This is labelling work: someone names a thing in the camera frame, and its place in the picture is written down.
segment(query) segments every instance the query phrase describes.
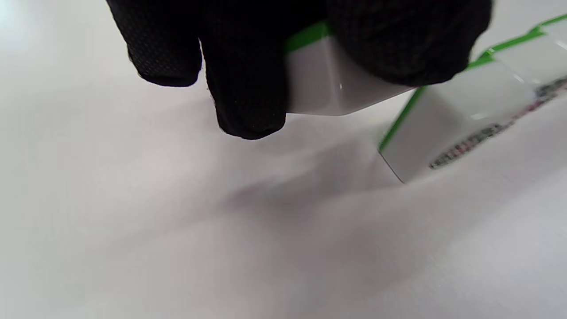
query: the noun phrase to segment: black glove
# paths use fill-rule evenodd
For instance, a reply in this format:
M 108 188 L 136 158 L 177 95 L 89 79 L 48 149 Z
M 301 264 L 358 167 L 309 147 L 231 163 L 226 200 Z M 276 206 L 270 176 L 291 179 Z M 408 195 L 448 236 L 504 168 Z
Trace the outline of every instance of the black glove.
M 464 70 L 490 21 L 492 0 L 107 0 L 142 78 L 189 86 L 201 47 L 219 126 L 257 139 L 285 122 L 284 42 L 328 19 L 370 73 L 407 86 Z

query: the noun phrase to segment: white table surface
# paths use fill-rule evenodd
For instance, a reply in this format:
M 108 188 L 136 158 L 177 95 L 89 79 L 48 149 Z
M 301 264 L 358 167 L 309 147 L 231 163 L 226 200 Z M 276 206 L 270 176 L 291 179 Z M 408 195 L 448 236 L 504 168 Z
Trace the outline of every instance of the white table surface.
M 483 48 L 567 12 L 501 0 Z M 565 318 L 567 108 L 400 184 L 408 95 L 224 135 L 136 76 L 103 0 L 0 0 L 0 318 Z

